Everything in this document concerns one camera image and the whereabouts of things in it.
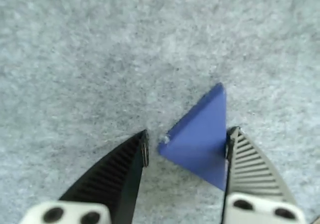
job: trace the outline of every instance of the small white debris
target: small white debris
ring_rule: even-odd
[[[165,144],[168,144],[169,142],[170,142],[170,138],[169,138],[169,136],[165,136],[164,137],[164,139],[163,139],[163,142],[165,143]]]

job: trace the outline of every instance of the carpet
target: carpet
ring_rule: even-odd
[[[147,128],[134,223],[219,223],[223,193],[156,145],[217,82],[227,124],[320,213],[320,0],[0,0],[0,222]]]

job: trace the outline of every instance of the ribbed gripper pad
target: ribbed gripper pad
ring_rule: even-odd
[[[242,192],[295,204],[287,185],[263,152],[242,133],[229,130],[227,193]]]
[[[143,131],[131,137],[91,167],[60,200],[94,202],[106,205],[112,215],[117,208],[122,189],[132,163],[138,159],[145,165],[143,150],[147,140]]]

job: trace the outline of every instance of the blue block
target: blue block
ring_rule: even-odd
[[[226,111],[226,92],[219,83],[167,133],[159,154],[224,190]]]

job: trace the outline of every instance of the triangle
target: triangle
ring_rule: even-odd
[[[158,145],[166,159],[225,190],[226,92],[215,85]]]

